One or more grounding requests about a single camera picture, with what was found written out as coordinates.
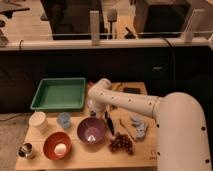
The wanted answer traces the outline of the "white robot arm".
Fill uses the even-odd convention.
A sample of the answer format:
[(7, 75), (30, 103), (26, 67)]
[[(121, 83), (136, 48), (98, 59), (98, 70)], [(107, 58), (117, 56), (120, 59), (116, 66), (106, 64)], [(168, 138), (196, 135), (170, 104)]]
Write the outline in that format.
[(213, 171), (205, 114), (191, 95), (116, 92), (111, 82), (102, 78), (89, 89), (88, 96), (97, 110), (111, 104), (155, 120), (158, 171)]

